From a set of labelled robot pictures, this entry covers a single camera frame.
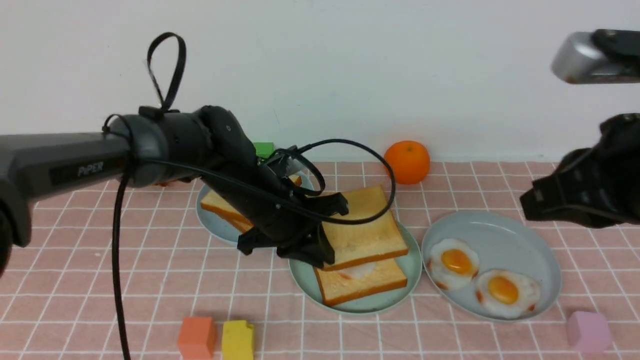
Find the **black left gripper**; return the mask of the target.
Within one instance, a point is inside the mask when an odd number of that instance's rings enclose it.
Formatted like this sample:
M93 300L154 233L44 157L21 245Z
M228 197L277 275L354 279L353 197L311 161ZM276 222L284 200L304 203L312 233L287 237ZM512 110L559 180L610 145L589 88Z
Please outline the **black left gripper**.
M240 252L251 255L254 249L276 248L279 258L297 260L318 269L335 263L335 251L322 220L296 212L286 204L329 218L349 213L345 196L334 193L308 197L298 193L293 190L292 180L278 176L256 160L250 166L222 162L220 173L235 181L221 180L220 196L253 224L238 237Z

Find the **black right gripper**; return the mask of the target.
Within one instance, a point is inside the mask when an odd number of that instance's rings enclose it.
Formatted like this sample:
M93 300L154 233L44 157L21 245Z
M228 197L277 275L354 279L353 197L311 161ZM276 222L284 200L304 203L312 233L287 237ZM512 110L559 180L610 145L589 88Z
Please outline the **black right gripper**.
M567 153L553 173L519 198L528 221L586 228L640 223L640 116L601 123L598 143Z

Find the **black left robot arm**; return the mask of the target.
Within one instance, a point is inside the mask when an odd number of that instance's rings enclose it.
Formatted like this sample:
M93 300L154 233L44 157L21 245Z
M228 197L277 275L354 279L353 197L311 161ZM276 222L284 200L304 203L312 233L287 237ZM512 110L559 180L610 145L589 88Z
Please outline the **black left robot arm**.
M238 249L277 248L282 258L322 268L335 251L320 219L286 208L291 203L325 216L345 215L343 196L308 198L288 176L260 164L254 144L227 109L206 105L169 112L159 120L139 114L112 122L106 132L14 134L1 137L1 268L14 246L32 239L36 202L132 174L142 188L201 177L252 228Z

